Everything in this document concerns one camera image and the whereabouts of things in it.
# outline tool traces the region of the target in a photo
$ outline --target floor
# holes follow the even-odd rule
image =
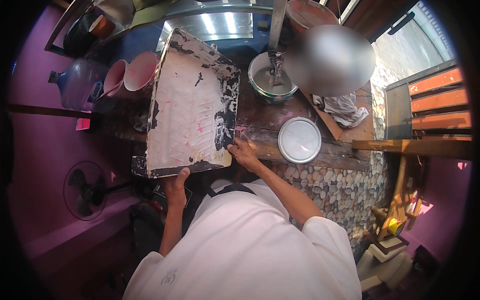
[[[400,79],[443,62],[422,29],[410,21],[393,36],[384,33],[372,44],[376,67],[370,79],[373,139],[385,135],[383,89]],[[390,203],[396,172],[383,152],[372,151],[368,172],[264,162],[278,176],[308,195],[329,219],[348,233],[352,251],[363,252],[363,232],[376,229],[371,207]]]

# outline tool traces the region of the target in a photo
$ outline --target white t-shirt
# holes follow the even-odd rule
[[[299,231],[270,188],[244,185],[257,195],[206,196],[172,251],[140,262],[123,299],[361,299],[343,228],[314,216]]]

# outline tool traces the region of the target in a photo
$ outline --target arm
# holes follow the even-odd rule
[[[163,190],[167,198],[168,211],[163,229],[162,243],[158,251],[166,256],[181,239],[181,223],[183,208],[187,203],[184,183],[190,175],[188,168],[183,168],[180,174],[175,177],[167,177],[163,180]]]
[[[288,213],[300,224],[312,216],[323,216],[317,205],[307,195],[297,190],[269,168],[264,166],[253,153],[248,142],[235,138],[235,145],[228,145],[228,150],[235,156],[238,163],[248,171],[263,179],[275,195],[280,199]]]

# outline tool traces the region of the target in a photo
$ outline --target pink wall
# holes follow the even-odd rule
[[[472,163],[464,160],[432,157],[419,216],[411,230],[401,236],[410,242],[413,255],[419,245],[427,248],[443,263],[462,226]]]
[[[30,32],[11,78],[10,103],[62,108],[58,87],[47,81],[51,70],[62,72],[72,60],[44,51],[62,14],[55,7],[47,7]],[[82,241],[81,249],[86,251],[127,225],[127,217],[115,222],[110,219],[137,201],[128,191],[109,195],[105,211],[94,221],[85,222],[67,209],[63,185],[69,170],[82,161],[99,165],[107,176],[108,186],[125,182],[130,176],[129,142],[76,132],[74,118],[13,114],[12,121],[15,156],[8,197],[14,226],[27,257],[35,262],[55,247],[87,230],[95,230],[96,238]],[[71,250],[78,246],[72,242],[68,245]],[[37,268],[41,275],[54,272],[81,254],[64,250],[64,257],[58,258],[57,264],[42,261],[42,266],[52,267]]]

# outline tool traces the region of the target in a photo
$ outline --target paint tray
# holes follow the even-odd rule
[[[240,69],[204,42],[175,28],[157,66],[146,152],[132,173],[146,178],[231,165]]]

